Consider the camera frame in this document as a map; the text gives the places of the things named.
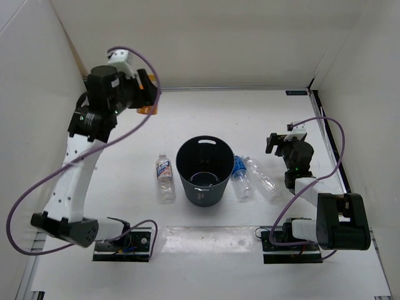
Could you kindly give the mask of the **orange juice bottle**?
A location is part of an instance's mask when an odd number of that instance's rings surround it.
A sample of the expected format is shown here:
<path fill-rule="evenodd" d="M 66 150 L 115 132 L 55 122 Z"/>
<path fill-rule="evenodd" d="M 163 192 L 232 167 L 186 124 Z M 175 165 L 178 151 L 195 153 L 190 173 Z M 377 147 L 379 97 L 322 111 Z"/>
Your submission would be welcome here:
<path fill-rule="evenodd" d="M 155 78 L 155 76 L 154 76 L 153 74 L 149 74 L 148 77 L 149 77 L 149 80 L 150 80 L 153 84 L 156 84 L 156 78 Z M 152 106 L 144 106 L 144 107 L 142 107 L 142 108 L 137 108 L 137 109 L 136 109 L 136 112 L 137 112 L 138 114 L 149 114 L 149 113 L 151 112 L 151 109 L 152 109 Z M 158 108 L 156 107 L 156 108 L 154 109 L 152 115 L 156 115 L 157 113 L 158 113 Z"/>

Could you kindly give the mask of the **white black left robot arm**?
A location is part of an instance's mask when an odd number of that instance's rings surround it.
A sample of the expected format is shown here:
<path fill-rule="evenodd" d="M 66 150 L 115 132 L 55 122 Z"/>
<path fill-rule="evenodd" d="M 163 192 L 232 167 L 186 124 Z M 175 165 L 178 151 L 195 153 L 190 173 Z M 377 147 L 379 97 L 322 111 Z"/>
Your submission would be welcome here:
<path fill-rule="evenodd" d="M 94 67 L 85 82 L 86 92 L 76 103 L 69 123 L 62 172 L 42 212 L 31 217 L 31 225 L 48 235 L 82 246 L 106 240 L 119 250 L 131 244 L 126 221 L 84 217 L 84 202 L 102 147 L 127 108 L 154 103 L 156 86 L 145 69 L 128 75 L 112 65 Z"/>

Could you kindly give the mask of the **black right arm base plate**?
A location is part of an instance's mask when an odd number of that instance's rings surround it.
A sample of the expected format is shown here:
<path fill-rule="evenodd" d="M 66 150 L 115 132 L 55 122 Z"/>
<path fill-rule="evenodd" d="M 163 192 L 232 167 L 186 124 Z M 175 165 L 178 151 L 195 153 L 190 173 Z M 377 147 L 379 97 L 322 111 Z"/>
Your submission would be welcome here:
<path fill-rule="evenodd" d="M 264 264 L 311 264 L 322 263 L 317 244 L 299 246 L 275 246 L 269 241 L 269 232 L 260 232 Z"/>

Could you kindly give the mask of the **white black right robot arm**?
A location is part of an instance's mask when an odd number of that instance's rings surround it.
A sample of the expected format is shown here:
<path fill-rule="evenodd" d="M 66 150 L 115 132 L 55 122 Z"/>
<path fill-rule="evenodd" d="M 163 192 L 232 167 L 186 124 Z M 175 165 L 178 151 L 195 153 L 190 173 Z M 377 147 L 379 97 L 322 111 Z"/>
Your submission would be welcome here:
<path fill-rule="evenodd" d="M 303 244 L 317 244 L 323 250 L 360 250 L 371 245 L 363 198 L 356 193 L 336 194 L 316 179 L 310 162 L 313 147 L 305 135 L 290 136 L 272 133 L 267 138 L 266 153 L 283 158 L 286 165 L 285 187 L 295 199 L 303 198 L 316 207 L 316 219 L 289 218 L 282 225 L 281 238 L 274 228 L 269 231 L 269 242 L 294 250 Z"/>

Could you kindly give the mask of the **clear bottle white red label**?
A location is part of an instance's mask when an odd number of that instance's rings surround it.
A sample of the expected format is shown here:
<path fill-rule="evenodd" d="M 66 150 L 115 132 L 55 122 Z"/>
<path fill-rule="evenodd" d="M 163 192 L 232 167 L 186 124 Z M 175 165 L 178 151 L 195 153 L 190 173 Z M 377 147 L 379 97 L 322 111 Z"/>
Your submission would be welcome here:
<path fill-rule="evenodd" d="M 171 160 L 164 154 L 160 154 L 156 161 L 156 177 L 159 184 L 161 202 L 173 203 L 176 199 L 174 176 Z"/>

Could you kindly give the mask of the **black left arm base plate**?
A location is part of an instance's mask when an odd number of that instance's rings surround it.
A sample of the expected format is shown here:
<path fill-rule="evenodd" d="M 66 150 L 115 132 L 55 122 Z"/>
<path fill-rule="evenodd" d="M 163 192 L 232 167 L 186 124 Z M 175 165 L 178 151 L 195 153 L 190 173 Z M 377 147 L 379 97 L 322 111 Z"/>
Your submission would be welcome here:
<path fill-rule="evenodd" d="M 96 242 L 92 261 L 147 263 L 154 233 L 155 231 L 151 227 L 139 227 L 119 241 Z"/>

